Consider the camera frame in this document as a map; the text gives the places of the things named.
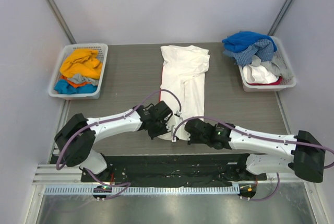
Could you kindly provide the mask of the white t-shirt red print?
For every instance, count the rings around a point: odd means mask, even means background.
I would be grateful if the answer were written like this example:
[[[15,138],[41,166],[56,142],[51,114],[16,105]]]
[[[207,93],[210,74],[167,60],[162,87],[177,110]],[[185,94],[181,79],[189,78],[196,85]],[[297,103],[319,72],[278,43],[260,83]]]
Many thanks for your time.
[[[198,46],[167,45],[160,47],[164,59],[160,100],[181,118],[203,116],[205,113],[205,73],[209,69],[209,50]]]

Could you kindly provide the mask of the blue t-shirt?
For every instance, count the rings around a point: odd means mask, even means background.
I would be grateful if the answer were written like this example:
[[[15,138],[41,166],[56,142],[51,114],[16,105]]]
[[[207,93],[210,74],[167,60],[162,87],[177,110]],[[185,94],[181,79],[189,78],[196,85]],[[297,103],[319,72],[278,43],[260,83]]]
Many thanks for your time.
[[[277,51],[277,46],[270,36],[252,31],[240,31],[223,39],[222,43],[224,44],[225,49],[229,51],[241,52],[246,50],[250,45],[262,39],[271,41],[273,45],[273,51]]]

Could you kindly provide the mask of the blue checkered cloth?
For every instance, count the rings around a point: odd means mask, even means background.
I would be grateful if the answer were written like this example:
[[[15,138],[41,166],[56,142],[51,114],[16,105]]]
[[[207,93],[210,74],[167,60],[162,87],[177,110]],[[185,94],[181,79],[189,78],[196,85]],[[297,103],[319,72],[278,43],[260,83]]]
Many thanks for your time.
[[[225,48],[223,54],[233,59],[236,65],[244,67],[251,64],[254,55],[256,55],[262,62],[272,61],[276,51],[277,46],[271,40],[260,39],[240,52],[232,52]]]

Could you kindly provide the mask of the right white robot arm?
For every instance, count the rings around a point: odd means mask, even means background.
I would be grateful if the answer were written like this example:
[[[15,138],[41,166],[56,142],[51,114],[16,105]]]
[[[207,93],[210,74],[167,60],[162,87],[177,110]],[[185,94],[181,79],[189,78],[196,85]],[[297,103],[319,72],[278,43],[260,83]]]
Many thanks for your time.
[[[191,144],[206,144],[214,149],[247,150],[242,168],[253,175],[293,173],[298,178],[321,183],[325,169],[325,150],[309,132],[297,135],[275,135],[229,123],[211,125],[191,119],[184,130]]]

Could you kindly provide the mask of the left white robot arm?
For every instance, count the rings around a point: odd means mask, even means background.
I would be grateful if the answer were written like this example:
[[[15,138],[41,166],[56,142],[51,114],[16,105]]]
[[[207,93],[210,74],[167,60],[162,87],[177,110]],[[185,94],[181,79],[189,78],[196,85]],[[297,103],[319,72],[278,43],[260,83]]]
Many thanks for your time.
[[[85,174],[92,173],[100,181],[109,179],[112,166],[105,155],[93,150],[93,145],[103,139],[122,133],[147,131],[154,139],[170,132],[170,121],[175,114],[163,101],[149,106],[139,105],[123,113],[86,118],[75,114],[55,135],[59,149],[57,170],[64,166],[78,166]]]

